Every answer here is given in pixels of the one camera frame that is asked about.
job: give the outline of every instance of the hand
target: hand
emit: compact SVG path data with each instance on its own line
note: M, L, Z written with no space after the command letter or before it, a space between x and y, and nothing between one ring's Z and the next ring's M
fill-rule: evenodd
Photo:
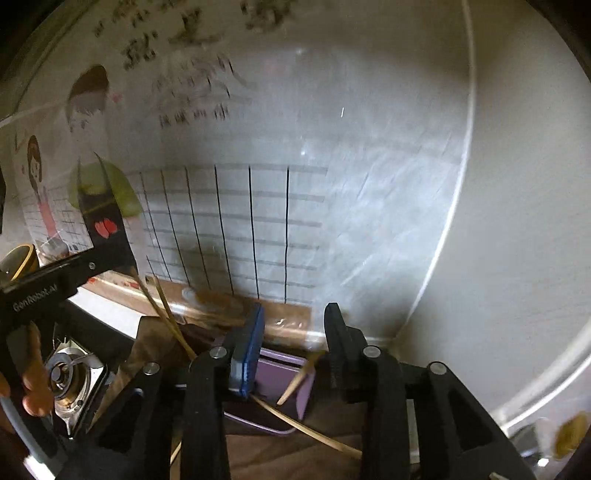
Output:
M25 387L25 396L22 406L29 415L44 417L51 413L53 408L53 393L49 389L48 375L41 360L41 334L37 325L29 324L29 366L22 375L22 384ZM10 386L2 374L0 374L0 397L10 396ZM12 425L0 408L0 427L14 433Z

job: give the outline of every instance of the purple box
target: purple box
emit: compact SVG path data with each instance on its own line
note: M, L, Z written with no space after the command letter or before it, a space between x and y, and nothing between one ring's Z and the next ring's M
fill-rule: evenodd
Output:
M256 367L255 395L294 420L301 421L314 384L314 369L306 375L304 381L281 407L275 403L305 361L306 359L299 356L261 348L261 356ZM288 435L296 430L252 400L224 403L224 415L238 423L273 435Z

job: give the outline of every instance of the plastic wrap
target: plastic wrap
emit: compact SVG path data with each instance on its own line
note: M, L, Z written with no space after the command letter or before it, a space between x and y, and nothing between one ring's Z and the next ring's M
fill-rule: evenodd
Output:
M49 260L125 236L179 305L290 304L309 323L272 328L319 342L330 301L368 336L404 323L460 171L459 3L66 1L33 37L1 135Z

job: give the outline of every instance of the cartoon woman drawing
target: cartoon woman drawing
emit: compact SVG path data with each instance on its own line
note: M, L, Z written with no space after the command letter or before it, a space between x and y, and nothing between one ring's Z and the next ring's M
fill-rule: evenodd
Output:
M94 246L109 242L114 248L126 248L130 264L135 265L123 218L141 228L142 206L123 172L96 153L96 145L106 142L108 90L105 68L95 65L78 78L68 96L66 118L78 156L70 173L68 200L82 213Z
M41 212L41 219L43 224L47 228L47 235L49 236L46 247L48 250L48 256L53 257L56 260L64 258L69 255L68 246L61 239L59 233L57 233L56 222L53 219L51 208L49 206L49 199L47 197L47 189L42 184L43 182L43 164L41 162L41 152L39 150L39 143L37 137L32 135L29 138L27 145L27 163L29 169L29 181L31 187L37 198L37 205Z

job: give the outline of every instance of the stove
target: stove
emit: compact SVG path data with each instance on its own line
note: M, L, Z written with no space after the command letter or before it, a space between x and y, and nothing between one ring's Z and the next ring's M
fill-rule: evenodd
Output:
M96 355L74 340L57 346L46 369L56 415L64 421L68 437L73 438L108 369Z

